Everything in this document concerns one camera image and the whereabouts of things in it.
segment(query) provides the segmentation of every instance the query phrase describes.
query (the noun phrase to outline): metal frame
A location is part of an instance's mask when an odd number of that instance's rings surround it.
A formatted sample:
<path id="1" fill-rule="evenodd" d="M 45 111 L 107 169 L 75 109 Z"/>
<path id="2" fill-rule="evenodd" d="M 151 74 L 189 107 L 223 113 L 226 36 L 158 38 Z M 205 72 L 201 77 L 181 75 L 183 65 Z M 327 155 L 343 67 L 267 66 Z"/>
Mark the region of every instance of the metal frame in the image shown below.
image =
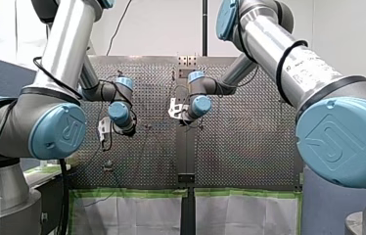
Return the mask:
<path id="1" fill-rule="evenodd" d="M 177 103 L 182 103 L 186 98 L 187 98 L 187 91 L 185 90 L 185 88 L 181 88 L 182 86 L 186 87 L 187 86 L 187 74 L 188 71 L 192 71 L 192 70 L 196 70 L 196 69 L 201 69 L 203 67 L 220 67 L 223 71 L 223 68 L 227 68 L 229 67 L 232 62 L 235 60 L 235 58 L 197 58 L 197 57 L 193 57 L 193 56 L 181 56 L 178 58 L 175 57 L 91 57 L 91 62 L 94 65 L 94 68 L 96 69 L 96 73 L 99 75 L 100 78 L 107 78 L 107 76 L 111 73 L 116 72 L 116 69 L 121 68 L 124 72 L 125 75 L 129 75 L 132 78 L 135 79 L 136 81 L 136 89 L 141 89 L 141 90 L 136 90 L 134 93 L 134 105 L 138 111 L 138 109 L 140 109 L 139 107 L 139 103 L 141 102 L 146 102 L 148 104 L 152 104 L 151 107 L 153 107 L 152 110 L 150 110 L 150 112 L 153 112 L 153 116 L 158 116 L 159 114 L 162 114 L 162 111 L 164 111 L 166 113 L 166 117 L 167 120 L 170 123 L 170 126 L 168 127 L 168 131 L 175 131 L 175 136 L 173 135 L 173 137 L 171 137 L 171 135 L 169 136 L 170 139 L 174 140 L 170 140 L 170 141 L 174 141 L 173 143 L 173 148 L 175 150 L 175 152 L 170 153 L 170 155 L 167 158 L 170 158 L 170 160 L 172 162 L 174 162 L 175 164 L 175 171 L 174 174 L 161 174 L 165 175 L 166 177 L 169 177 L 169 180 L 172 180 L 173 183 L 169 182 L 167 185 L 159 185 L 159 184 L 150 184 L 150 181 L 145 181 L 146 183 L 149 182 L 149 184 L 136 184 L 136 185 L 121 185 L 121 187 L 127 187 L 127 188 L 136 188 L 136 189 L 164 189 L 164 188 L 181 188 L 181 189 L 187 189 L 188 190 L 188 197 L 183 198 L 182 201 L 182 217 L 181 217 L 181 223 L 184 224 L 184 226 L 181 226 L 181 234 L 182 235 L 194 235 L 196 234 L 196 198 L 195 198 L 195 192 L 194 189 L 196 187 L 240 187 L 240 188 L 259 188 L 259 189 L 267 189 L 267 190 L 276 190 L 276 191 L 301 191 L 301 185 L 299 182 L 299 176 L 302 173 L 302 161 L 300 159 L 299 154 L 297 153 L 297 149 L 294 146 L 290 146 L 291 148 L 294 149 L 294 155 L 293 156 L 282 156 L 283 158 L 288 158 L 288 161 L 292 162 L 292 165 L 294 165 L 294 168 L 290 168 L 287 169 L 289 171 L 289 173 L 292 174 L 291 178 L 293 178 L 293 183 L 291 184 L 286 184 L 286 185 L 271 185 L 271 184 L 267 184 L 267 185 L 247 185 L 247 186 L 239 186 L 239 185 L 204 185 L 204 184 L 200 184 L 199 180 L 197 179 L 197 162 L 199 160 L 200 156 L 197 156 L 198 152 L 198 147 L 199 147 L 199 136 L 201 134 L 201 130 L 199 130 L 198 128 L 190 128 L 187 126 L 181 126 L 177 123 L 177 121 L 173 118 L 170 118 L 167 114 L 167 110 L 168 110 L 168 102 L 166 102 L 167 104 L 163 105 L 159 105 L 156 103 L 156 101 L 154 100 L 149 100 L 151 99 L 150 95 L 151 94 L 142 94 L 145 92 L 144 87 L 139 88 L 138 82 L 143 82 L 144 79 L 159 79 L 159 76 L 164 76 L 164 74 L 156 74 L 155 72 L 152 73 L 152 70 L 162 70 L 162 72 L 166 72 L 167 76 L 162 78 L 164 80 L 159 81 L 157 80 L 156 83 L 161 83 L 161 85 L 165 85 L 165 83 L 167 84 L 172 84 L 172 86 L 177 85 L 178 87 L 175 89 L 175 98 L 176 98 L 176 102 Z M 144 71 L 140 71 L 140 67 L 143 66 L 144 67 Z M 272 94 L 271 97 L 276 98 L 277 102 L 279 100 L 279 95 L 277 93 L 276 87 L 275 85 L 272 84 L 272 81 L 270 81 L 270 79 L 267 79 L 268 87 L 269 90 L 268 92 Z M 160 94 L 153 94 L 155 97 L 157 97 L 159 99 Z M 282 121 L 289 121 L 289 126 L 294 126 L 295 125 L 295 111 L 293 108 L 287 108 L 286 104 L 282 104 L 280 103 L 280 107 L 286 107 L 286 109 L 288 109 L 288 112 L 286 113 L 286 118 L 283 118 Z M 86 113 L 89 113 L 89 111 L 87 110 L 90 107 L 94 107 L 96 109 L 99 110 L 100 104 L 85 104 L 85 111 L 87 111 Z M 93 114 L 90 114 L 90 120 L 89 121 L 89 125 L 92 126 L 93 125 L 93 118 L 95 118 L 97 116 L 97 114 L 95 114 L 95 112 Z M 137 129 L 137 134 L 136 134 L 136 139 L 134 139 L 134 141 L 138 141 L 141 139 L 138 139 L 138 135 L 141 135 L 142 133 L 144 133 L 147 130 L 150 130 L 150 128 L 154 128 L 152 126 L 150 126 L 149 123 L 145 122 L 144 119 L 142 119 L 143 122 L 139 121 L 139 127 Z M 91 130 L 91 132 L 88 133 L 87 137 L 89 136 L 94 136 L 95 133 L 93 130 Z M 95 140 L 92 141 L 91 143 L 88 143 L 88 141 L 85 141 L 84 146 L 82 148 L 82 151 L 79 151 L 79 168 L 78 168 L 78 172 L 76 173 L 76 176 L 73 177 L 73 181 L 72 181 L 72 186 L 73 187 L 79 187 L 79 188 L 95 188 L 95 187 L 107 187 L 110 186 L 111 183 L 113 183 L 113 178 L 111 177 L 110 179 L 104 179 L 102 178 L 102 175 L 104 175 L 103 173 L 103 168 L 102 168 L 102 164 L 104 163 L 104 160 L 112 160 L 115 158 L 118 158 L 118 156 L 115 155 L 115 153 L 118 153 L 119 155 L 123 155 L 124 152 L 121 152 L 124 147 L 126 147 L 127 143 L 131 143 L 130 141 L 132 140 L 122 140 L 122 139 L 118 139 L 118 138 L 122 138 L 122 137 L 117 137 L 114 136 L 114 141 L 119 140 L 119 143 L 124 144 L 124 146 L 118 146 L 115 145 L 116 149 L 113 149 L 112 152 L 106 152 L 104 154 L 99 154 L 98 157 L 96 159 L 93 159 L 92 162 L 90 163 L 90 170 L 87 171 L 88 175 L 85 175 L 86 177 L 88 177 L 88 180 L 92 179 L 93 181 L 100 181 L 99 185 L 96 185 L 95 183 L 93 184 L 89 184 L 87 187 L 84 187 L 83 183 L 84 181 L 82 181 L 82 183 L 78 184 L 78 181 L 75 181 L 76 177 L 84 177 L 84 175 L 82 175 L 81 171 L 81 163 L 89 163 L 89 157 L 90 157 L 90 152 L 88 151 L 84 151 L 84 149 L 87 148 L 93 148 L 95 149 L 96 143 Z M 286 145 L 286 143 L 284 143 L 281 146 L 276 146 L 274 145 L 274 148 L 284 148 L 284 145 Z"/>

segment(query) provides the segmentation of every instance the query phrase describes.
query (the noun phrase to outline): metal pegboard panel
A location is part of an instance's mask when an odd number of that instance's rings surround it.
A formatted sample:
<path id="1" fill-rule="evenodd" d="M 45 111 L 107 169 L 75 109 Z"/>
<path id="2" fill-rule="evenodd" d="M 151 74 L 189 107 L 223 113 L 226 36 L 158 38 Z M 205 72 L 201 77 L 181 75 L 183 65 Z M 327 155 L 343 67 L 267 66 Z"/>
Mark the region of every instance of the metal pegboard panel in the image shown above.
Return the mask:
<path id="1" fill-rule="evenodd" d="M 198 58 L 198 67 L 206 76 L 219 78 L 233 61 Z M 296 111 L 280 102 L 275 84 L 262 69 L 235 95 L 212 97 L 212 103 L 195 144 L 197 187 L 300 190 Z"/>
<path id="2" fill-rule="evenodd" d="M 89 127 L 77 152 L 72 187 L 174 188 L 176 121 L 168 117 L 167 110 L 175 86 L 177 58 L 94 57 L 91 62 L 101 79 L 117 71 L 134 79 L 133 110 L 138 127 L 132 138 L 113 134 L 112 149 L 102 152 L 98 149 L 96 125 L 107 115 L 108 104 L 82 102 Z M 108 161 L 113 163 L 113 171 L 103 171 Z"/>

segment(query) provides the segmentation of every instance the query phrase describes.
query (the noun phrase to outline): metal pole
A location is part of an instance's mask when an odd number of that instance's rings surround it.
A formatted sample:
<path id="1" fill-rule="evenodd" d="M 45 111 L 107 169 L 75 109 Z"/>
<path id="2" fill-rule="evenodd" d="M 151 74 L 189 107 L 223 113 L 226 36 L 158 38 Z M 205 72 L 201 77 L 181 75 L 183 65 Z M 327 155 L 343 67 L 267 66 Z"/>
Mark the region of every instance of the metal pole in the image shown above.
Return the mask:
<path id="1" fill-rule="evenodd" d="M 204 16 L 203 16 L 203 53 L 202 56 L 207 56 L 207 0 L 204 0 Z"/>
<path id="2" fill-rule="evenodd" d="M 256 68 L 257 64 L 251 61 L 244 53 L 239 56 L 228 70 L 220 77 L 223 84 L 236 86 L 238 85 L 251 71 Z"/>
<path id="3" fill-rule="evenodd" d="M 83 61 L 82 74 L 80 75 L 79 83 L 83 89 L 94 88 L 100 83 L 88 56 L 85 56 Z"/>
<path id="4" fill-rule="evenodd" d="M 277 24 L 277 15 L 267 7 L 257 6 L 241 19 L 243 39 L 250 55 L 275 81 L 278 63 L 296 39 Z M 282 67 L 284 92 L 294 107 L 343 76 L 304 46 L 296 47 Z"/>

